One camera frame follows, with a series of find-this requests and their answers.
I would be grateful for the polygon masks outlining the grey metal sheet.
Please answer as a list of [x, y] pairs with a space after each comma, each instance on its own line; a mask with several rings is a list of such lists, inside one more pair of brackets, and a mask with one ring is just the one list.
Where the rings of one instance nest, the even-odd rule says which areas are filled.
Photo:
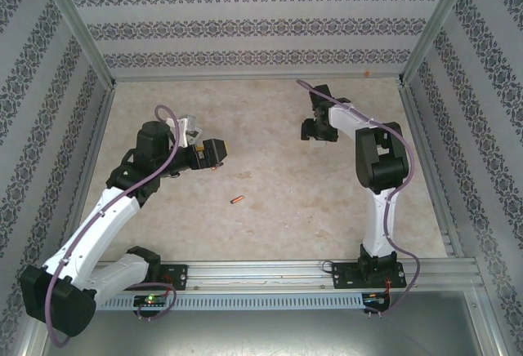
[[359, 310], [181, 311], [152, 323], [102, 312], [42, 356], [505, 356], [461, 292], [414, 293], [382, 318]]

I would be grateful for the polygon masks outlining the aluminium frame post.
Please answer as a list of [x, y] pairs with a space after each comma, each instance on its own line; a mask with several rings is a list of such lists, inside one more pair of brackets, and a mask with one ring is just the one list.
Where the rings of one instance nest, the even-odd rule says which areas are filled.
[[54, 0], [54, 2], [99, 79], [105, 87], [113, 87], [115, 79], [73, 0]]
[[404, 86], [409, 83], [416, 74], [419, 65], [423, 58], [428, 53], [429, 48], [437, 34], [440, 32], [446, 18], [452, 10], [452, 6], [457, 0], [439, 0], [436, 4], [435, 10], [432, 12], [430, 19], [427, 22], [421, 37], [414, 46], [407, 63], [399, 75], [398, 83]]

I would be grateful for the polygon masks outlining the aluminium side rail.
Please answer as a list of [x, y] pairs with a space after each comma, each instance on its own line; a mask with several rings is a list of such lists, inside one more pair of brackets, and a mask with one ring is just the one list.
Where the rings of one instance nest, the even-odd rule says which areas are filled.
[[413, 96], [410, 89], [401, 84], [398, 85], [398, 91], [418, 153], [420, 167], [427, 185], [445, 251], [447, 256], [464, 258], [467, 255], [459, 241], [458, 232], [453, 217], [451, 216], [449, 205], [446, 202], [445, 192], [440, 183], [436, 163], [431, 155], [430, 145], [423, 129], [422, 121], [418, 115]]

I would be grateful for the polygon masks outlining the aluminium mounting rail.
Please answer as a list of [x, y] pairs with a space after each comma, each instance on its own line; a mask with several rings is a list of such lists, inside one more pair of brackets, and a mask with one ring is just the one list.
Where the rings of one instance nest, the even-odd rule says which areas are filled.
[[[297, 293], [334, 292], [329, 267], [319, 260], [187, 261], [186, 291], [190, 293]], [[472, 258], [403, 260], [411, 291], [469, 291], [483, 289], [484, 280]]]

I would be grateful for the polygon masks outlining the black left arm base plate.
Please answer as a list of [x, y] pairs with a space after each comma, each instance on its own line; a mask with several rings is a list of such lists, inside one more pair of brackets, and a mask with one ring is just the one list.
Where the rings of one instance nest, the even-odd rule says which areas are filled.
[[171, 284], [177, 291], [184, 291], [186, 289], [188, 268], [187, 265], [161, 264], [159, 281]]

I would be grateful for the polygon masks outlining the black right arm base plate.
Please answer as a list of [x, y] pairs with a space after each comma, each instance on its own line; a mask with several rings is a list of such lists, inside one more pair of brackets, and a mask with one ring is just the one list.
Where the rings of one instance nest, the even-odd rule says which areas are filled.
[[407, 287], [403, 265], [396, 262], [385, 269], [371, 270], [365, 277], [357, 263], [340, 262], [333, 265], [333, 286], [335, 289], [393, 289]]

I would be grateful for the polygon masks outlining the aluminium back rail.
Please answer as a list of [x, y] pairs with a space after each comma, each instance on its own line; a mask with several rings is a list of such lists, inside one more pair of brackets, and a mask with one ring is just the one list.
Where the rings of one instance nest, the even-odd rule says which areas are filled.
[[364, 73], [317, 73], [317, 74], [298, 74], [298, 73], [279, 73], [279, 74], [207, 74], [207, 75], [168, 75], [168, 76], [120, 76], [115, 77], [117, 84], [124, 82], [184, 82], [184, 81], [248, 81], [248, 80], [332, 80], [332, 79], [382, 79], [392, 78], [395, 82], [400, 82], [400, 75], [393, 73], [371, 73], [366, 76]]

